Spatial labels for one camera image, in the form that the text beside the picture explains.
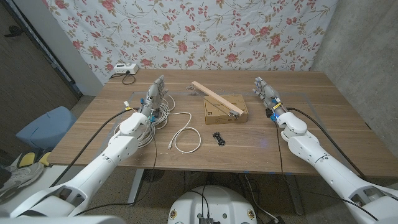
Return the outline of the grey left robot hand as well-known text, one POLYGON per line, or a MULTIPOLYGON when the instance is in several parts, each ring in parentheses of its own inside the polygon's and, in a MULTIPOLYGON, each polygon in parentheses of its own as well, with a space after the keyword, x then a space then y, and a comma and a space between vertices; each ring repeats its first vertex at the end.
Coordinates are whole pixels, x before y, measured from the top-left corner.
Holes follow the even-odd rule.
POLYGON ((164 98, 164 95, 167 93, 167 90, 164 90, 164 76, 161 75, 153 84, 149 87, 146 97, 143 98, 141 103, 141 107, 139 112, 146 115, 147 117, 155 116, 157 117, 160 110, 160 105, 164 98))

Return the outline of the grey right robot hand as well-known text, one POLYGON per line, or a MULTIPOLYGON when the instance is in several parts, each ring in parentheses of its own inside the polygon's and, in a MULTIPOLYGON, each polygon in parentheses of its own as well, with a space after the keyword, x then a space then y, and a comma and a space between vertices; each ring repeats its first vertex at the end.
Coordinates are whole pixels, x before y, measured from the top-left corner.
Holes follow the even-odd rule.
POLYGON ((273 121, 277 121, 280 115, 287 112, 279 93, 261 77, 256 77, 254 84, 256 89, 253 89, 253 92, 262 100, 266 107, 266 116, 273 121))

